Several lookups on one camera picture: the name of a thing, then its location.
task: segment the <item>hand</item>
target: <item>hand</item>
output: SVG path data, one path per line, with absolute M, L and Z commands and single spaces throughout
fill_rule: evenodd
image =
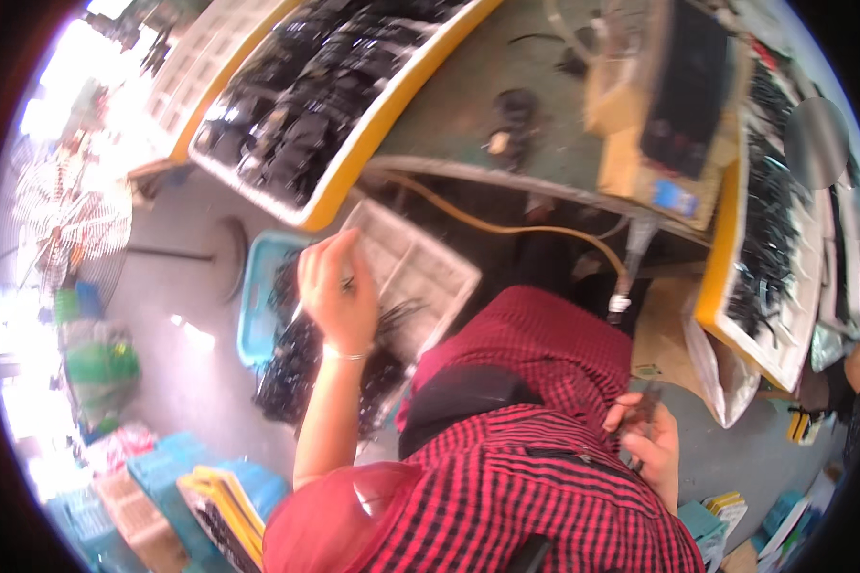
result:
M 643 397 L 641 393 L 618 396 L 608 410 L 602 429 L 614 432 L 618 425 Z M 631 452 L 634 462 L 642 461 L 640 476 L 662 500 L 672 515 L 678 504 L 678 427 L 675 417 L 663 403 L 656 405 L 650 438 L 646 437 L 646 422 L 622 427 L 621 445 Z
M 844 374 L 848 377 L 848 382 L 850 387 L 854 389 L 854 393 L 860 394 L 860 343 L 845 359 Z
M 356 245 L 359 231 L 347 230 L 306 248 L 298 276 L 302 308 L 322 329 L 325 344 L 341 354 L 367 354 L 376 336 L 376 284 Z M 344 263 L 353 270 L 353 285 L 344 289 Z

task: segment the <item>red checkered shirt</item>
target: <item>red checkered shirt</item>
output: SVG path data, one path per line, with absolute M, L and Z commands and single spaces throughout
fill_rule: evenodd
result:
M 545 405 L 473 416 L 404 460 L 423 475 L 365 569 L 501 571 L 542 533 L 553 541 L 545 571 L 703 571 L 684 525 L 602 430 L 630 353 L 621 332 L 524 286 L 427 352 L 416 391 L 445 366 L 489 364 L 519 374 Z

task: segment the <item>electric fan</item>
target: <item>electric fan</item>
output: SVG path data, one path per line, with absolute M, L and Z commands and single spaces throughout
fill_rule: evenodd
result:
M 67 155 L 63 149 L 47 161 L 27 166 L 16 185 L 13 216 L 23 224 L 34 257 L 25 258 L 18 288 L 33 271 L 40 274 L 41 304 L 53 306 L 54 292 L 65 281 L 96 283 L 103 306 L 115 291 L 126 254 L 180 258 L 207 263 L 217 298 L 231 301 L 242 286 L 248 239 L 234 216 L 218 219 L 202 248 L 204 253 L 128 245 L 133 204 L 130 184 L 115 178 L 90 153 Z
M 101 163 L 78 155 L 65 157 L 64 153 L 59 151 L 23 170 L 12 211 L 23 223 L 35 252 L 18 285 L 22 288 L 37 269 L 46 306 L 84 261 L 121 251 L 131 234 L 131 196 L 126 183 L 110 176 Z

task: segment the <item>blue sticker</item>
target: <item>blue sticker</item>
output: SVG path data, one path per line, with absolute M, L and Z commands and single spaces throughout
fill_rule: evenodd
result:
M 672 181 L 657 179 L 653 204 L 657 207 L 680 212 L 686 217 L 690 217 L 694 215 L 695 209 L 698 208 L 698 198 L 685 189 L 678 187 Z

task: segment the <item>table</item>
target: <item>table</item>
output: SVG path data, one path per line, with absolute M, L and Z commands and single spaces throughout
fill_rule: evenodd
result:
M 589 24 L 599 0 L 563 2 L 571 29 Z M 400 170 L 540 192 L 599 209 L 639 216 L 643 207 L 598 193 L 602 140 L 583 131 L 583 82 L 555 69 L 566 48 L 552 34 L 541 0 L 505 0 L 413 98 L 365 171 Z M 538 96 L 533 148 L 521 173 L 496 169 L 482 146 L 502 124 L 494 97 L 525 87 Z M 706 232 L 662 217 L 659 228 L 702 246 Z

